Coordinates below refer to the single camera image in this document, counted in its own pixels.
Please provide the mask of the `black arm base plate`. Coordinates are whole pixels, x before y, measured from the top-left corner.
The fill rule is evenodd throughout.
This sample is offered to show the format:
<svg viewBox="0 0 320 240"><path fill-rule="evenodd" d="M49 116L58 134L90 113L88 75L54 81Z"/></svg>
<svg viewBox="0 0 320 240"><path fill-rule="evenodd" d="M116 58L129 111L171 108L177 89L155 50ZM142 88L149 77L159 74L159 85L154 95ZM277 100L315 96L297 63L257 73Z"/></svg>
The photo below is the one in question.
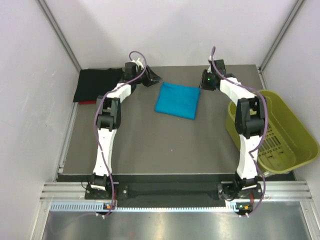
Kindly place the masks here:
<svg viewBox="0 0 320 240"><path fill-rule="evenodd" d="M223 207L225 200L248 201L256 188L234 195L234 174L114 174L114 198L122 208Z"/></svg>

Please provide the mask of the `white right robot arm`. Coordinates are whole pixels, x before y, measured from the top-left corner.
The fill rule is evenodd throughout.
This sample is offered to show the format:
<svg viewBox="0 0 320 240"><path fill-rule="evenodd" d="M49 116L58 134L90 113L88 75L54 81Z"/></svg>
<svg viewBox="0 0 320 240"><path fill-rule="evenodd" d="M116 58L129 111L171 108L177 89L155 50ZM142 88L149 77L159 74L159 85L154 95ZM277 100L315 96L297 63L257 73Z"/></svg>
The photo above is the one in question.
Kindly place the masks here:
<svg viewBox="0 0 320 240"><path fill-rule="evenodd" d="M199 87L203 90L218 90L236 106L234 127L239 135L239 164L233 181L233 194L245 198L258 185L258 145L266 124L266 113L262 96L255 95L238 82L232 74L226 73L222 59L208 60L209 68L203 70Z"/></svg>

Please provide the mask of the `blue t-shirt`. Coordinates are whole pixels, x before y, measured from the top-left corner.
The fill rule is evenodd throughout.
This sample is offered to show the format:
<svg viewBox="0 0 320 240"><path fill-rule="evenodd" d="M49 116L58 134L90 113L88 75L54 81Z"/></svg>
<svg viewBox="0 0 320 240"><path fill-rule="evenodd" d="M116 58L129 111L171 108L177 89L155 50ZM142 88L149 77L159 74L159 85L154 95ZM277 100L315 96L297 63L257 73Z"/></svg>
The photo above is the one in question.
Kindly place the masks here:
<svg viewBox="0 0 320 240"><path fill-rule="evenodd" d="M198 87L164 82L155 104L157 113L194 120L201 90Z"/></svg>

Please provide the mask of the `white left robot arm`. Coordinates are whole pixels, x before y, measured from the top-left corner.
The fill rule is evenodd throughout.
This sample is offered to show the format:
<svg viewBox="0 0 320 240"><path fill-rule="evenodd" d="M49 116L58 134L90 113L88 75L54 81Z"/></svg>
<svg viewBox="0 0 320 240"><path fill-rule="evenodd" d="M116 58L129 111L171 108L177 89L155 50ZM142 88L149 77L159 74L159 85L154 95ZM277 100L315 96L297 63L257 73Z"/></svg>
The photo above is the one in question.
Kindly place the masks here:
<svg viewBox="0 0 320 240"><path fill-rule="evenodd" d="M104 96L97 97L94 133L98 147L90 184L102 198L109 198L114 191L111 158L114 139L122 120L121 103L133 94L138 84L150 87L161 80L161 77L139 59L131 60L125 63L119 83Z"/></svg>

